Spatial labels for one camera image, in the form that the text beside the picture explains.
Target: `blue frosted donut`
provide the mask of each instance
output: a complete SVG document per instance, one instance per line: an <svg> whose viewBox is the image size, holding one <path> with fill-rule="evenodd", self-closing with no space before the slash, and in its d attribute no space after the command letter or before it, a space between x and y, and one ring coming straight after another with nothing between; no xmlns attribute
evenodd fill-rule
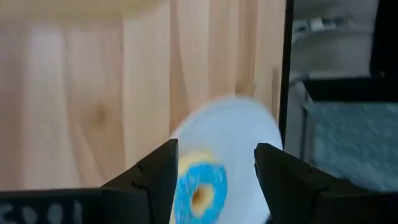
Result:
<svg viewBox="0 0 398 224"><path fill-rule="evenodd" d="M193 200L201 186L212 187L212 200L198 217ZM224 206L227 194L225 167L220 164L197 163L178 177L175 189L174 215L176 224L214 223Z"/></svg>

